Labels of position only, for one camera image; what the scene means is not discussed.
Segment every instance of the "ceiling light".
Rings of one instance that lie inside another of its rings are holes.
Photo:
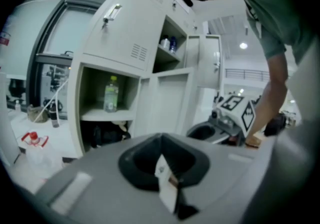
[[[245,42],[240,43],[239,46],[240,46],[241,49],[247,49],[248,48],[248,45]]]

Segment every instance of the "shelf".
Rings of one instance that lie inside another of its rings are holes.
[[[155,56],[155,63],[163,64],[170,62],[180,62],[180,58],[176,56],[176,54],[171,53],[169,50],[162,47],[162,45],[158,45],[158,51]]]
[[[83,107],[80,119],[91,122],[111,122],[111,121],[132,121],[135,119],[135,112],[128,110],[123,106],[118,106],[114,113],[108,113],[103,110],[103,102]]]

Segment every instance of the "paper label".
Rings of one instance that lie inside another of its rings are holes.
[[[159,179],[159,197],[169,212],[173,214],[178,197],[178,180],[163,155],[156,163],[154,175]]]

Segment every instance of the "vent slot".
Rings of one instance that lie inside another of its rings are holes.
[[[134,43],[131,51],[131,57],[145,62],[148,54],[148,49]]]
[[[156,0],[160,5],[162,5],[164,3],[163,0]]]

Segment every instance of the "green shirt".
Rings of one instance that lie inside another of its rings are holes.
[[[303,22],[291,0],[244,0],[248,22],[258,37],[267,59],[292,47],[298,64],[315,34]]]

